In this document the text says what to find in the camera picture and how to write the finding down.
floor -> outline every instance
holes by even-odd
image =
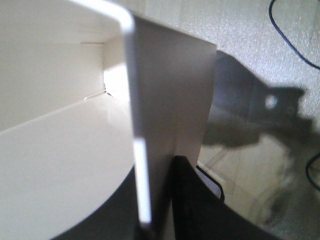
[[[221,51],[216,66],[198,164],[252,223],[285,240],[320,239],[320,194],[305,175],[320,135],[297,114],[301,89],[268,87]]]
[[[121,0],[157,22],[217,44],[216,79],[198,164],[225,202],[284,240],[320,239],[320,194],[305,176],[320,151],[320,72],[271,25],[270,0]],[[320,1],[278,0],[273,15],[320,63]]]
[[[52,239],[109,199],[134,164],[129,111],[101,94],[2,131],[0,239]]]

black cable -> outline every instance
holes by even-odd
[[[269,5],[269,17],[271,20],[272,25],[274,26],[274,28],[277,30],[277,32],[280,34],[280,36],[284,39],[284,41],[290,46],[290,48],[292,48],[292,50],[308,65],[310,65],[311,67],[320,70],[320,66],[312,63],[311,61],[309,61],[308,59],[306,59],[296,48],[295,46],[293,46],[293,44],[288,40],[288,38],[286,37],[286,35],[280,30],[280,28],[278,27],[278,25],[276,24],[274,17],[272,15],[272,8],[274,6],[276,0],[272,0],[270,2]]]
[[[316,155],[314,155],[312,158],[310,158],[308,160],[308,162],[306,163],[306,166],[305,166],[305,175],[306,175],[306,178],[309,180],[309,182],[311,183],[311,185],[317,189],[319,192],[320,192],[320,185],[316,184],[316,182],[312,179],[312,177],[310,176],[310,173],[309,173],[309,168],[311,167],[311,165],[316,161],[320,159],[320,152],[317,153]]]

curved edge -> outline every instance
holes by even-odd
[[[132,168],[113,195],[95,212],[52,240],[133,240],[137,223],[135,170]]]
[[[134,119],[133,152],[136,172],[136,195],[138,215],[142,224],[152,221],[151,196],[149,187],[149,173],[146,141],[141,124],[141,105],[139,98],[138,67],[136,57],[135,16],[124,7],[105,0],[69,0],[72,3],[91,9],[109,17],[120,24],[123,36],[124,52],[127,63],[129,94],[131,100],[131,116]]]

white surface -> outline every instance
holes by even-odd
[[[123,38],[115,37],[103,47],[103,79],[107,93],[129,101],[129,83]]]
[[[103,94],[0,133],[0,239],[49,239],[97,209],[133,166],[131,129]]]
[[[100,45],[0,42],[0,131],[101,91],[102,57]]]
[[[103,43],[119,33],[114,20],[67,0],[0,0],[0,41]]]
[[[142,131],[142,120],[143,113],[141,110],[140,101],[140,84],[141,76],[139,76],[138,62],[137,62],[137,39],[135,33],[135,17],[126,9],[115,5],[111,2],[104,0],[70,0],[71,2],[77,3],[86,8],[92,9],[93,11],[100,13],[106,17],[118,21],[121,27],[121,33],[123,37],[124,44],[124,54],[127,63],[128,81],[129,81],[129,91],[131,100],[131,112],[134,125],[134,141],[141,142],[145,141]],[[151,202],[151,196],[149,190],[145,187],[150,185],[148,181],[148,159],[146,148],[136,147],[134,144],[134,161],[135,161],[135,176],[136,176],[136,187],[137,187],[137,203],[138,203],[138,216],[139,220],[143,223],[151,222],[151,205],[146,204]]]

